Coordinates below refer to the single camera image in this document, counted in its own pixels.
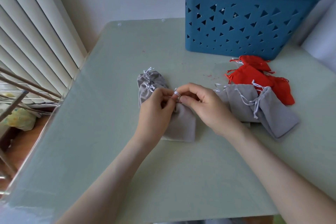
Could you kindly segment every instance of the blue plastic basket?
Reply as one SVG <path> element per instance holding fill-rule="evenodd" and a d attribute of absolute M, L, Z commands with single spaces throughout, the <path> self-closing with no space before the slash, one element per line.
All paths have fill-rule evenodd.
<path fill-rule="evenodd" d="M 319 0 L 185 0 L 185 48 L 272 60 Z"/>

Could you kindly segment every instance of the hand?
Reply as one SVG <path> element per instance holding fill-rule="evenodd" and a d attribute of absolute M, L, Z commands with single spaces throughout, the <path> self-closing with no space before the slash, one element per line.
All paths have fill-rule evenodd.
<path fill-rule="evenodd" d="M 166 88 L 157 88 L 141 104 L 139 122 L 134 134 L 145 145 L 155 147 L 166 131 L 175 108 L 177 95 Z"/>
<path fill-rule="evenodd" d="M 246 132 L 245 126 L 232 115 L 213 90 L 188 83 L 176 91 L 181 94 L 180 102 L 191 107 L 216 134 L 234 139 Z"/>

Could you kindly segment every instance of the person's right hand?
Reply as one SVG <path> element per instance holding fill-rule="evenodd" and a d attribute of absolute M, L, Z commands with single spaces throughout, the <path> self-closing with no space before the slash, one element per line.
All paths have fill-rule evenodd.
<path fill-rule="evenodd" d="M 188 83 L 176 91 L 181 95 L 180 102 L 192 108 L 216 134 L 235 139 L 246 132 L 246 127 L 232 115 L 212 89 Z"/>

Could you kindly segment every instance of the floor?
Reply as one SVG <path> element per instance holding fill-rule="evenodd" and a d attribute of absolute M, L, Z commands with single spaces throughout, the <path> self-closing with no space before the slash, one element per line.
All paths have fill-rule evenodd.
<path fill-rule="evenodd" d="M 20 131 L 15 139 L 11 143 L 11 147 L 8 148 L 5 152 L 8 159 L 13 163 L 13 165 L 19 169 L 29 154 L 30 150 L 34 146 L 36 140 L 38 139 L 40 132 L 44 128 L 44 125 L 47 123 L 50 116 L 45 115 L 41 118 L 36 119 L 35 126 L 30 131 Z M 4 168 L 7 173 L 11 174 L 14 177 L 15 174 L 12 174 L 4 163 L 0 163 L 1 169 Z M 6 190 L 9 181 L 0 179 L 0 190 Z"/>
<path fill-rule="evenodd" d="M 7 149 L 6 155 L 14 166 L 19 169 L 23 161 L 26 159 L 36 140 L 38 139 L 44 125 L 47 123 L 49 116 L 42 116 L 36 120 L 35 126 L 30 131 L 20 131 L 12 141 L 11 147 Z M 0 180 L 0 190 L 5 190 L 9 182 Z M 273 216 L 246 217 L 247 224 L 272 224 Z"/>

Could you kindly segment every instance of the person's right arm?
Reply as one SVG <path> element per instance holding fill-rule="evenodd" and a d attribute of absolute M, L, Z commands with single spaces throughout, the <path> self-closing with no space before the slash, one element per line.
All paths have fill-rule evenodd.
<path fill-rule="evenodd" d="M 231 112 L 216 93 L 189 83 L 177 90 L 180 102 L 225 137 L 250 166 L 287 224 L 336 222 L 336 203 L 268 150 Z"/>

